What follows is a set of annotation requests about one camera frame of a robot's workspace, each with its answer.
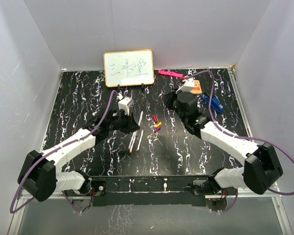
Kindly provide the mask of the blue pen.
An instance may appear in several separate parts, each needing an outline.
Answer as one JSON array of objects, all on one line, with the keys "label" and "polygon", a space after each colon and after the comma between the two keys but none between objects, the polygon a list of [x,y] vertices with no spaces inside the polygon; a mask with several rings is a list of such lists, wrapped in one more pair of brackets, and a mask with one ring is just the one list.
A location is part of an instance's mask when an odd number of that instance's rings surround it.
[{"label": "blue pen", "polygon": [[141,126],[144,111],[141,111],[138,125]]}]

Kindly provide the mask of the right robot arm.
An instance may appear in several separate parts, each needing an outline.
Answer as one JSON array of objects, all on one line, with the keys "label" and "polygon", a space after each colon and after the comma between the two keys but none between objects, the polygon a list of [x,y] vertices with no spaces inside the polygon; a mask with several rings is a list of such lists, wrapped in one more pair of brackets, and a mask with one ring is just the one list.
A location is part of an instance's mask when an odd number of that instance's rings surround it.
[{"label": "right robot arm", "polygon": [[201,140],[208,141],[238,160],[240,168],[221,168],[201,184],[214,194],[226,188],[249,188],[263,194],[283,175],[283,169],[271,144],[255,142],[226,134],[219,130],[209,117],[197,107],[197,99],[191,92],[170,91],[164,96],[165,106],[177,113],[185,129]]}]

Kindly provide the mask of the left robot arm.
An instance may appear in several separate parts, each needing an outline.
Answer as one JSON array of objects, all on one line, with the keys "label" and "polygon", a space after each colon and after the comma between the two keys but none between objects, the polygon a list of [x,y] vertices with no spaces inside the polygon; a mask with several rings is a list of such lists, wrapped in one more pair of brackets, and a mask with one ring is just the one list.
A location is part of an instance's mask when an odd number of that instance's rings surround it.
[{"label": "left robot arm", "polygon": [[139,130],[132,114],[123,110],[110,110],[104,119],[93,117],[74,135],[41,153],[31,151],[18,177],[18,183],[39,202],[47,200],[54,192],[73,190],[87,195],[91,191],[91,179],[80,170],[61,172],[61,168],[73,158],[93,148],[113,131],[129,134]]}]

